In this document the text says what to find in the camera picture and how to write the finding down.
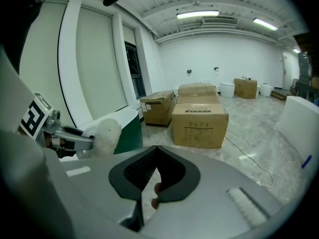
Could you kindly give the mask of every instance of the green panel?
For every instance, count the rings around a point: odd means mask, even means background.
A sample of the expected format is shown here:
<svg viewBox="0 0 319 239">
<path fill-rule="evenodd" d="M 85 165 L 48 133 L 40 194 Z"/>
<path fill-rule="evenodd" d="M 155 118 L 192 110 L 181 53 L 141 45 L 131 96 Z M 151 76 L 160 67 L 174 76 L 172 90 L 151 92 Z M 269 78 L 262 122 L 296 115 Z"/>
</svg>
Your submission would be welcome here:
<svg viewBox="0 0 319 239">
<path fill-rule="evenodd" d="M 119 154 L 143 147 L 142 128 L 139 115 L 122 129 L 118 146 L 114 154 Z"/>
</svg>

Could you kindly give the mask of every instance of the white bucket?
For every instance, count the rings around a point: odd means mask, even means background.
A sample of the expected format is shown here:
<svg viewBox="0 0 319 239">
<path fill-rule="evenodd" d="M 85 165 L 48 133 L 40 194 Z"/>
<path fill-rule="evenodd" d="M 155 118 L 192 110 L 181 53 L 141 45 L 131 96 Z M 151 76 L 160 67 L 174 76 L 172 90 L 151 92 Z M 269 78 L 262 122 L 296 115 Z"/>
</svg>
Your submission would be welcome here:
<svg viewBox="0 0 319 239">
<path fill-rule="evenodd" d="M 268 84 L 263 84 L 260 87 L 260 94 L 264 97 L 270 97 L 271 91 L 273 90 L 273 87 Z"/>
<path fill-rule="evenodd" d="M 220 94 L 226 98 L 233 98 L 235 91 L 235 84 L 228 82 L 221 82 L 220 86 Z"/>
<path fill-rule="evenodd" d="M 260 86 L 257 86 L 256 98 L 259 96 Z"/>
</svg>

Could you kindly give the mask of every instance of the ventilation duct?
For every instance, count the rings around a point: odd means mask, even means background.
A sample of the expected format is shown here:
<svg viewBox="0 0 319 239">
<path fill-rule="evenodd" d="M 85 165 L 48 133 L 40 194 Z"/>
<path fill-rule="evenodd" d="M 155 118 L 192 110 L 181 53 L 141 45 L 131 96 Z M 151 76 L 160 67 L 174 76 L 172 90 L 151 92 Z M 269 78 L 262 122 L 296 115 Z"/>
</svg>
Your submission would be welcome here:
<svg viewBox="0 0 319 239">
<path fill-rule="evenodd" d="M 200 26 L 203 27 L 225 27 L 225 28 L 236 28 L 236 25 L 230 25 L 230 24 L 204 24 Z"/>
<path fill-rule="evenodd" d="M 236 26 L 238 20 L 233 17 L 217 16 L 217 17 L 203 17 L 203 25 L 233 25 Z"/>
</svg>

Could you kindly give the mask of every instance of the cable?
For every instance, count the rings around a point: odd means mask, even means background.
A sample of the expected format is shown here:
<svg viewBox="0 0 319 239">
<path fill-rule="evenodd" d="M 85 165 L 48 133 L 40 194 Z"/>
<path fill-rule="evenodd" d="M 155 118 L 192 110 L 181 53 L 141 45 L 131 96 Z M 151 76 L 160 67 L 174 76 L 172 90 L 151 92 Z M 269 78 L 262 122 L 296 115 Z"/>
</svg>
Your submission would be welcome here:
<svg viewBox="0 0 319 239">
<path fill-rule="evenodd" d="M 272 174 L 271 174 L 266 168 L 263 168 L 260 164 L 258 164 L 257 161 L 254 160 L 252 157 L 246 155 L 246 153 L 243 152 L 243 150 L 242 150 L 240 147 L 238 147 L 238 145 L 235 144 L 235 143 L 234 143 L 231 139 L 229 139 L 226 135 L 225 135 L 225 137 L 226 137 L 233 145 L 235 145 L 235 146 L 241 151 L 241 153 L 243 153 L 246 157 L 248 157 L 248 158 L 250 158 L 251 160 L 253 160 L 253 161 L 256 163 L 256 165 L 258 165 L 261 169 L 263 169 L 263 170 L 265 170 L 266 172 L 269 173 L 269 175 L 270 175 L 270 177 L 271 177 L 273 183 L 272 183 L 270 186 L 263 185 L 263 184 L 261 184 L 261 186 L 264 186 L 264 187 L 266 187 L 266 188 L 271 188 L 271 187 L 273 187 L 274 184 L 275 184 L 275 181 L 274 181 L 274 178 L 273 178 Z"/>
<path fill-rule="evenodd" d="M 151 30 L 149 31 L 149 33 L 152 32 L 152 31 L 154 31 L 155 29 L 157 29 L 162 23 L 164 23 L 164 22 L 166 22 L 166 21 L 169 21 L 169 20 L 172 20 L 172 19 L 176 19 L 176 18 L 170 18 L 170 19 L 166 19 L 166 20 L 162 21 L 157 27 L 151 29 Z"/>
<path fill-rule="evenodd" d="M 266 119 L 266 120 L 271 120 L 271 121 L 275 121 L 275 122 L 278 122 L 278 121 L 279 121 L 279 120 L 275 120 L 275 119 L 266 118 L 266 117 L 263 117 L 263 116 L 260 116 L 260 115 L 257 115 L 257 114 L 250 114 L 250 113 L 245 112 L 245 111 L 243 111 L 243 110 L 241 110 L 241 109 L 238 109 L 238 108 L 236 108 L 236 107 L 229 106 L 229 105 L 224 104 L 224 103 L 221 103 L 221 104 L 222 104 L 222 105 L 225 105 L 225 106 L 228 106 L 228 107 L 230 107 L 230 108 L 233 108 L 233 109 L 240 110 L 240 111 L 243 112 L 243 113 L 246 113 L 246 114 L 249 114 L 249 115 L 253 115 L 253 116 L 256 116 L 256 117 L 260 117 L 260 118 L 263 118 L 263 119 Z"/>
</svg>

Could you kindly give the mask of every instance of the white sticker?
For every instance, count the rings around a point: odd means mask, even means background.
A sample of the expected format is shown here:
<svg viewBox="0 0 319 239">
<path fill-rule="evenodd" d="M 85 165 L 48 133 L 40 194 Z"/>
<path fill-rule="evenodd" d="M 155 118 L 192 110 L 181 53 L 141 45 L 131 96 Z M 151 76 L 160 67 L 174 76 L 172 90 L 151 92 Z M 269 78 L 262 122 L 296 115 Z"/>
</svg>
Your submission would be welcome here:
<svg viewBox="0 0 319 239">
<path fill-rule="evenodd" d="M 66 174 L 67 174 L 67 176 L 72 177 L 72 176 L 76 176 L 76 175 L 79 175 L 79 174 L 82 174 L 82 173 L 87 173 L 87 172 L 90 172 L 90 171 L 91 171 L 90 167 L 83 166 L 83 167 L 78 168 L 78 169 L 66 171 Z"/>
<path fill-rule="evenodd" d="M 142 111 L 143 112 L 147 112 L 148 111 L 148 109 L 146 109 L 145 103 L 141 103 L 141 107 L 142 107 Z"/>
<path fill-rule="evenodd" d="M 52 137 L 51 143 L 53 146 L 60 146 L 60 138 L 59 137 Z"/>
<path fill-rule="evenodd" d="M 248 154 L 247 156 L 248 156 L 248 157 L 254 157 L 255 154 L 254 154 L 254 153 L 253 153 L 253 154 Z M 245 156 L 245 155 L 240 156 L 239 159 L 246 159 L 246 158 L 248 158 L 247 156 Z"/>
</svg>

